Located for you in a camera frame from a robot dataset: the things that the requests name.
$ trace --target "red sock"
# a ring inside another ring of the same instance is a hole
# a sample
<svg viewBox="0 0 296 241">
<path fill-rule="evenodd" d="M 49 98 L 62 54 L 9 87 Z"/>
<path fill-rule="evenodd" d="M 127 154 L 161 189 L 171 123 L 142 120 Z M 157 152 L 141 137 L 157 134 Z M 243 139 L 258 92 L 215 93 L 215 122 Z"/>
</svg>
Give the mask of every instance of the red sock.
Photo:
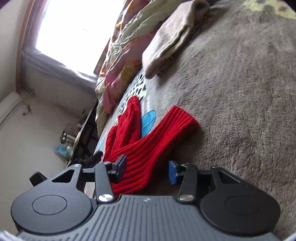
<svg viewBox="0 0 296 241">
<path fill-rule="evenodd" d="M 153 170 L 162 166 L 168 153 L 198 122 L 187 112 L 173 106 L 161 122 L 141 138 L 141 108 L 138 97 L 128 101 L 126 111 L 119 116 L 118 125 L 110 129 L 106 140 L 104 161 L 115 162 L 124 154 L 127 169 L 119 184 L 112 184 L 115 195 L 131 194 L 143 189 Z"/>
</svg>

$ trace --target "fuzzy blanket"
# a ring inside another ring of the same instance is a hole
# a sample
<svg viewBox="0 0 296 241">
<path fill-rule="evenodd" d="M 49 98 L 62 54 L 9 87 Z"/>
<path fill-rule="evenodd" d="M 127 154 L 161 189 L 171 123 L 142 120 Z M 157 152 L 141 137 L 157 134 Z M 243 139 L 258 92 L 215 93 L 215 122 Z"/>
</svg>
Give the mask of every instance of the fuzzy blanket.
<svg viewBox="0 0 296 241">
<path fill-rule="evenodd" d="M 296 13 L 278 0 L 223 0 L 210 14 L 167 72 L 147 80 L 155 124 L 173 105 L 193 115 L 201 128 L 172 158 L 223 167 L 273 196 L 275 234 L 287 237 L 296 231 Z M 165 177 L 151 190 L 178 188 Z"/>
</svg>

